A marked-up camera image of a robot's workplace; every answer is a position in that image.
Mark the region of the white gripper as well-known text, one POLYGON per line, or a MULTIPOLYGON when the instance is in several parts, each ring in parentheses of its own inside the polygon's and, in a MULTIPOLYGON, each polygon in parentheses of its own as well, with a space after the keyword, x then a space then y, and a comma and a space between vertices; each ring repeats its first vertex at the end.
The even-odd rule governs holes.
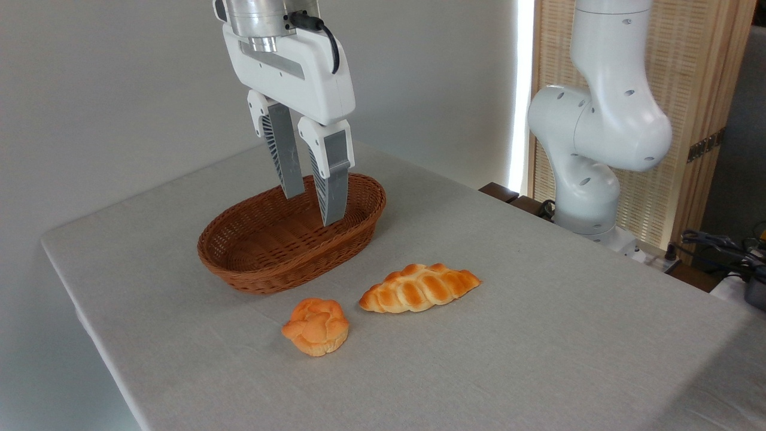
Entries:
POLYGON ((318 2, 215 1, 213 8, 233 70, 252 89, 254 128, 266 140, 285 198, 305 191, 292 109, 306 116, 298 130, 310 150, 323 225, 343 219, 355 166, 344 119, 356 100, 342 44, 329 35, 318 2))

